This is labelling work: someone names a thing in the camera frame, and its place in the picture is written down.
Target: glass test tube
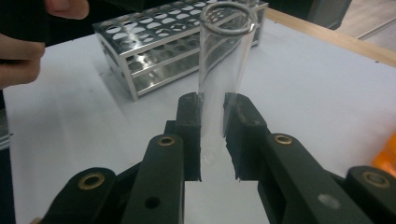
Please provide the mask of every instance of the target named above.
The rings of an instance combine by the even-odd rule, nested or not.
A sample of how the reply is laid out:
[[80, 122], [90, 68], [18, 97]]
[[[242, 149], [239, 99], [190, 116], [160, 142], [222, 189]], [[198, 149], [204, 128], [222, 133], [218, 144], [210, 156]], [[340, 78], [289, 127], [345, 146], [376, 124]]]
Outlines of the glass test tube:
[[204, 8], [200, 20], [201, 160], [210, 164], [225, 149], [230, 111], [223, 108], [225, 94], [238, 92], [257, 16], [246, 5], [217, 2]]

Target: white table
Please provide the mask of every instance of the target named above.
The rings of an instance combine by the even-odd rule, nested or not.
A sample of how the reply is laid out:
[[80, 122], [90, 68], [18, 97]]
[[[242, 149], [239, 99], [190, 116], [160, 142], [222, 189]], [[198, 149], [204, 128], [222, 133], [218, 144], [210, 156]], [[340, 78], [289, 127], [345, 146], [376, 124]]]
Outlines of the white table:
[[[84, 169], [118, 174], [140, 162], [197, 83], [190, 75], [133, 102], [95, 36], [47, 48], [38, 80], [5, 90], [17, 222], [43, 217]], [[338, 175], [370, 164], [396, 131], [396, 68], [273, 21], [250, 53], [240, 92], [273, 133], [295, 136]], [[257, 183], [233, 180], [226, 151], [221, 159], [228, 167], [218, 181], [186, 183], [185, 223], [268, 222]]]

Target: orange object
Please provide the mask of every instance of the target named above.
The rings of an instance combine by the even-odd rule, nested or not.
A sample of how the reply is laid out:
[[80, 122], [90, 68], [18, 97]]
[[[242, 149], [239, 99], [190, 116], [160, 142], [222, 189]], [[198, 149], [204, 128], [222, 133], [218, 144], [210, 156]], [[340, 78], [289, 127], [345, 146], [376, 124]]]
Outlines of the orange object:
[[396, 133], [373, 159], [373, 166], [396, 177]]

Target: test tube rack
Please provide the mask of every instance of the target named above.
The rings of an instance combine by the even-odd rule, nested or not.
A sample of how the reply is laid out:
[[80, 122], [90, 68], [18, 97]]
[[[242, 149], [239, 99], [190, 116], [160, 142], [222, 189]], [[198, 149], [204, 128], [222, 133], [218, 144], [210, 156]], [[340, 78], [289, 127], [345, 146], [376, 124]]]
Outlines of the test tube rack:
[[[110, 70], [134, 101], [198, 70], [199, 17], [206, 5], [215, 2], [219, 1], [177, 1], [93, 25]], [[236, 2], [246, 2], [257, 13], [259, 26], [252, 45], [258, 45], [268, 4]], [[222, 22], [231, 20], [231, 15], [216, 16]]]

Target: finger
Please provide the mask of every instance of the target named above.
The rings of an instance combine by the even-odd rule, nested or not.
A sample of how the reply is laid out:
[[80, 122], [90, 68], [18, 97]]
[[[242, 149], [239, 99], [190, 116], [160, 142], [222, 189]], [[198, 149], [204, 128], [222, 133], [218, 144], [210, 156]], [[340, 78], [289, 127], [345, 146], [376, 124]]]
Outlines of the finger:
[[88, 16], [87, 0], [45, 0], [49, 14], [67, 19], [82, 20]]
[[45, 51], [44, 43], [17, 40], [0, 34], [0, 59], [32, 60], [39, 59]]
[[0, 64], [0, 89], [33, 82], [39, 72], [40, 59]]

